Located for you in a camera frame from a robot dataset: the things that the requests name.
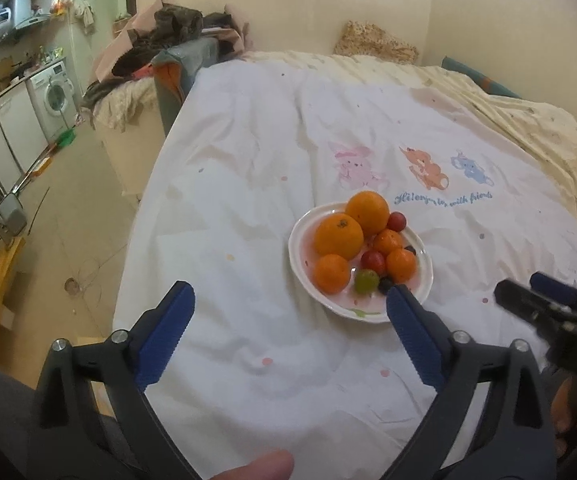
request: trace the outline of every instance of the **small orange fruit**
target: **small orange fruit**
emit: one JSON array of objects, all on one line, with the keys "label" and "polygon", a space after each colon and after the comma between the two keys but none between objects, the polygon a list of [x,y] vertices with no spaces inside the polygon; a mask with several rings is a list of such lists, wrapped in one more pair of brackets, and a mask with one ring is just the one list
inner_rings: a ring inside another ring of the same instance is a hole
[{"label": "small orange fruit", "polygon": [[390,211],[388,202],[379,193],[360,191],[348,201],[346,214],[357,220],[368,238],[386,228]]},{"label": "small orange fruit", "polygon": [[350,282],[350,265],[338,254],[326,254],[315,264],[313,283],[326,294],[341,292]]},{"label": "small orange fruit", "polygon": [[352,260],[364,245],[364,234],[350,216],[334,213],[317,226],[314,245],[319,256],[338,254],[346,260]]},{"label": "small orange fruit", "polygon": [[373,240],[373,248],[384,256],[388,256],[396,249],[404,247],[404,240],[401,235],[390,229],[384,229]]},{"label": "small orange fruit", "polygon": [[395,283],[406,283],[417,271],[415,254],[406,249],[397,249],[386,256],[388,274]]}]

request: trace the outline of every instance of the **cartoon animal print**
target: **cartoon animal print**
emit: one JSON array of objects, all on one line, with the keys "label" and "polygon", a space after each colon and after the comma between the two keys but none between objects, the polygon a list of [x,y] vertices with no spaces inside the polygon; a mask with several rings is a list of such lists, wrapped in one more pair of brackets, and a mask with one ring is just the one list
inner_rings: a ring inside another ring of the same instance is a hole
[{"label": "cartoon animal print", "polygon": [[457,156],[452,156],[450,162],[458,170],[463,170],[463,174],[465,174],[466,177],[472,178],[478,184],[495,186],[495,183],[486,176],[484,170],[480,168],[474,160],[467,158],[462,152],[458,152]]},{"label": "cartoon animal print", "polygon": [[430,160],[430,155],[422,150],[413,150],[412,148],[399,149],[412,163],[409,166],[411,173],[417,177],[426,189],[430,190],[436,187],[439,190],[444,190],[448,187],[448,177],[442,173],[441,168]]},{"label": "cartoon animal print", "polygon": [[339,171],[339,182],[350,189],[369,187],[377,188],[386,182],[386,179],[371,168],[368,157],[373,154],[370,148],[359,146],[347,148],[342,144],[329,142],[331,150],[335,152],[335,168]]}]

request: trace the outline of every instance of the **white bed sheet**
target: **white bed sheet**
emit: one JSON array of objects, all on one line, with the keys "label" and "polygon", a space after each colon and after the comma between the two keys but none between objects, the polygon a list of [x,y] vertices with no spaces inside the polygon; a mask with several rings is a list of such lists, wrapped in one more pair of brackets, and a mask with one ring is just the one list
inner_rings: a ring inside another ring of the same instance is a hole
[{"label": "white bed sheet", "polygon": [[577,219],[529,155],[432,88],[276,61],[204,69],[144,193],[114,320],[130,327],[175,280],[195,288],[195,316],[147,396],[203,478],[274,447],[294,453],[296,480],[380,478],[430,406],[391,327],[335,316],[289,268],[294,222],[367,187],[433,258],[426,308],[543,358],[492,299],[499,280],[535,270],[577,283]]}]

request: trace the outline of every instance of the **plate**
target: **plate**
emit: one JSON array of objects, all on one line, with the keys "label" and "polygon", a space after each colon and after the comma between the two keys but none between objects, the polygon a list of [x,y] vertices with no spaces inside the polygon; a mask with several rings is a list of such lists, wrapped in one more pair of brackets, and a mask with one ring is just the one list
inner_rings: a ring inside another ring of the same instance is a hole
[{"label": "plate", "polygon": [[[323,218],[333,213],[343,213],[345,208],[345,202],[320,205],[311,209],[296,222],[288,238],[290,266],[310,297],[335,314],[366,323],[388,323],[385,296],[378,291],[370,296],[360,296],[353,290],[355,270],[359,267],[361,255],[368,248],[366,244],[359,255],[350,261],[350,282],[340,293],[324,294],[311,281],[311,270],[319,258],[313,249],[315,230]],[[430,256],[424,243],[410,227],[407,226],[399,234],[406,240],[406,245],[412,245],[417,251],[417,273],[406,285],[411,289],[415,298],[423,303],[428,298],[433,284],[433,265]]]}]

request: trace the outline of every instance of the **green grape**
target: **green grape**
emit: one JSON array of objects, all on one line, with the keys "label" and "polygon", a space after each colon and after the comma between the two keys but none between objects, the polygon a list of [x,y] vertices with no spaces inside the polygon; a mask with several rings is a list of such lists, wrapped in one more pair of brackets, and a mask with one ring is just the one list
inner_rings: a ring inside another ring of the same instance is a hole
[{"label": "green grape", "polygon": [[379,274],[374,270],[360,269],[355,272],[355,292],[358,294],[370,294],[379,285]]}]

